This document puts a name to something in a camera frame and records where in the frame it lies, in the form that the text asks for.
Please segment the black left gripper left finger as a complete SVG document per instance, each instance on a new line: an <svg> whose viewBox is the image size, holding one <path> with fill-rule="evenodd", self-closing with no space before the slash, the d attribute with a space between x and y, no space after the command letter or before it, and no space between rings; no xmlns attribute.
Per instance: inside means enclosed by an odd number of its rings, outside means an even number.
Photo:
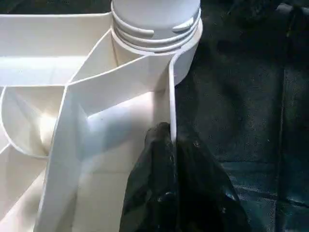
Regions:
<svg viewBox="0 0 309 232"><path fill-rule="evenodd" d="M178 177L170 124L158 123L129 174L119 230L175 232L178 229Z"/></svg>

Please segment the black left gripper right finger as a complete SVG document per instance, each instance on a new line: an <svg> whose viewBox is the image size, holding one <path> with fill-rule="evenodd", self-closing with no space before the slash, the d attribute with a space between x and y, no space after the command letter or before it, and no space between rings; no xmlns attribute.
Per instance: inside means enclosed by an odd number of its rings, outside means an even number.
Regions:
<svg viewBox="0 0 309 232"><path fill-rule="evenodd" d="M183 232L250 232L234 186L194 130L177 130L177 166Z"/></svg>

